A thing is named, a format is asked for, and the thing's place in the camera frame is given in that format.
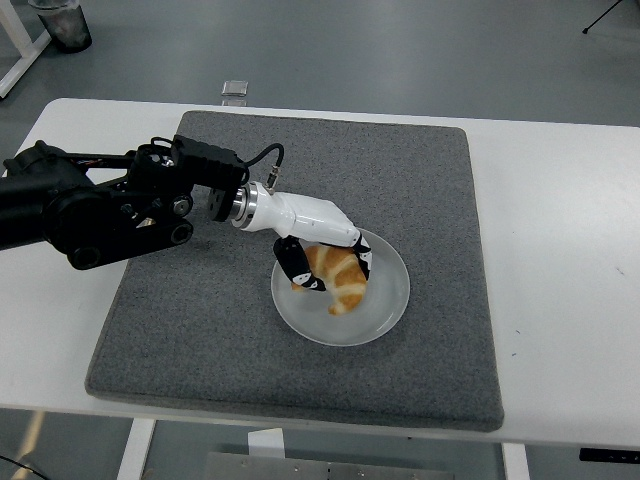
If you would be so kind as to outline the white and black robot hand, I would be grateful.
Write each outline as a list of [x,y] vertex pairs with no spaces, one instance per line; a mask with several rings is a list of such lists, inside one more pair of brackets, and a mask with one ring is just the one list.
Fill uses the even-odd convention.
[[273,251],[296,286],[324,291],[314,276],[300,245],[302,240],[326,246],[346,247],[357,255],[365,277],[370,275],[372,252],[363,234],[333,202],[309,196],[277,192],[270,194],[257,182],[245,189],[245,204],[232,224],[247,232],[271,229],[279,235]]

